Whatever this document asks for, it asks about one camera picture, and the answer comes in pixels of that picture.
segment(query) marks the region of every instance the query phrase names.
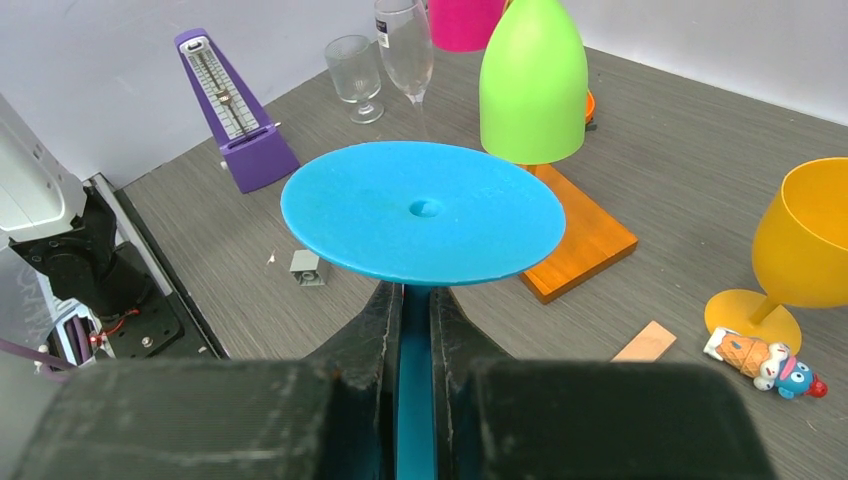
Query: goblet stem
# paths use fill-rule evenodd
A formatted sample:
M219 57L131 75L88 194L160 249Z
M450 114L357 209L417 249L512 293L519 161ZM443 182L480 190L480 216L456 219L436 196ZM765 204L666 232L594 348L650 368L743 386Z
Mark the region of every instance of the goblet stem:
M356 104L356 113L365 116L374 111L374 104L370 100L360 101Z
M765 320L766 317L768 317L771 312L773 312L779 306L779 303L772 301L770 298L766 298L765 300L763 300L763 303L761 303L760 306L757 307L757 310L754 311L754 314L751 315L751 318L749 320L754 325L760 325L761 323L763 323L763 320Z
M409 101L412 102L412 107L415 109L415 113L418 116L418 123L421 124L421 135L424 141L430 141L430 133L427 131L427 122L424 120L424 92L419 93L418 95L407 95L409 97Z

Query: goblet base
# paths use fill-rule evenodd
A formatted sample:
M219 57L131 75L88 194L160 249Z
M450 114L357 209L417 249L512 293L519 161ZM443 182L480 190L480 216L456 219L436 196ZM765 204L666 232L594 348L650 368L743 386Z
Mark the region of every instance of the goblet base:
M358 125L374 123L383 116L385 108L380 102L368 101L357 105L350 111L350 120Z
M786 307L778 306L759 325L751 322L751 316L765 301L765 295L751 290L718 293L707 302L704 310L707 330L712 334L716 328L724 327L768 343L782 342L797 354L801 350L801 327Z

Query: purple metronome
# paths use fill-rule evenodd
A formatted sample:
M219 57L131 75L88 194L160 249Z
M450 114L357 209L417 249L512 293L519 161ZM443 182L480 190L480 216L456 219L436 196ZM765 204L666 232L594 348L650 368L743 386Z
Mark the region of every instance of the purple metronome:
M241 193L300 167L271 117L202 28L174 39L197 101Z

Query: green bell-shaped cup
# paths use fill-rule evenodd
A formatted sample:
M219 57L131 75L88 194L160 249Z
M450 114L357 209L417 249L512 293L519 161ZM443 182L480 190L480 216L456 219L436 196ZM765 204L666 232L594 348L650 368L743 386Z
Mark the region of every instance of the green bell-shaped cup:
M586 133L589 68L577 26L559 0L514 0L480 70L480 139L512 163L553 163Z

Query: red toy nose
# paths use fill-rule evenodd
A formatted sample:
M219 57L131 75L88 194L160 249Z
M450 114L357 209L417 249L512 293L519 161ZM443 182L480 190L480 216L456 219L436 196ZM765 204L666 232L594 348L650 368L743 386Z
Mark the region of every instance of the red toy nose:
M813 374L813 383L807 390L807 395L815 398L822 398L827 395L827 384L819 380L819 376L816 374Z

